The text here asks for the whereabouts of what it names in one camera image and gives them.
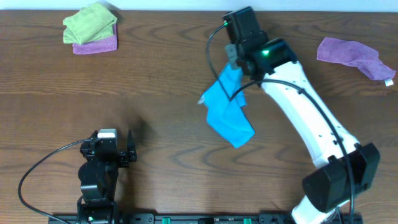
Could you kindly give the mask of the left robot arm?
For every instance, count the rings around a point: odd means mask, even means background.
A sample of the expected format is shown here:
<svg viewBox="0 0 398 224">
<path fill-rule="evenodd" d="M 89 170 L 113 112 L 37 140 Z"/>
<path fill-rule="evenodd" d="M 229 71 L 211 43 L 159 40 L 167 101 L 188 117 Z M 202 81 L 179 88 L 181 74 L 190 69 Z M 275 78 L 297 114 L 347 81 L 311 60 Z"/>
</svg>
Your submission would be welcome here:
<svg viewBox="0 0 398 224">
<path fill-rule="evenodd" d="M 86 162 L 78 171 L 82 196 L 78 199 L 77 223 L 124 223 L 123 213 L 114 201 L 119 169 L 137 161 L 132 132 L 127 149 L 119 151 L 115 129 L 100 129 L 85 140 L 80 152 Z"/>
</svg>

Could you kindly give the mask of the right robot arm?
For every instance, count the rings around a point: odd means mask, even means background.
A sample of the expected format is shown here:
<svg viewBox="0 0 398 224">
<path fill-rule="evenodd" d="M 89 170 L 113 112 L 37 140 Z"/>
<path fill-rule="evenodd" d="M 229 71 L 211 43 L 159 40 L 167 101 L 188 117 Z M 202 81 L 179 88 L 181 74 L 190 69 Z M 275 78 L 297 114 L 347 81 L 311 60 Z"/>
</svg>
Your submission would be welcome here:
<svg viewBox="0 0 398 224">
<path fill-rule="evenodd" d="M 380 153 L 361 145 L 333 116 L 308 81 L 289 44 L 269 40 L 252 7 L 226 13 L 229 61 L 250 76 L 281 108 L 303 139 L 316 171 L 302 181 L 304 198 L 292 210 L 295 223 L 326 223 L 368 190 Z"/>
</svg>

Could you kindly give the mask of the blue cloth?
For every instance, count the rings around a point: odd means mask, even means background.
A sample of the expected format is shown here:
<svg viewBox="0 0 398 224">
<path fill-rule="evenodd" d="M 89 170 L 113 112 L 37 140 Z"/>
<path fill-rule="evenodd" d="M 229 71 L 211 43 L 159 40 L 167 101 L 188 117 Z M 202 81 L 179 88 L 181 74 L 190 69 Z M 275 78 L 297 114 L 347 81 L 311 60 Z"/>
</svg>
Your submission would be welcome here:
<svg viewBox="0 0 398 224">
<path fill-rule="evenodd" d="M 221 137 L 235 148 L 245 145 L 253 136 L 254 129 L 243 112 L 246 99 L 241 92 L 229 101 L 240 87 L 243 71 L 226 64 L 219 80 L 202 94 L 199 104 L 207 107 L 206 121 Z"/>
</svg>

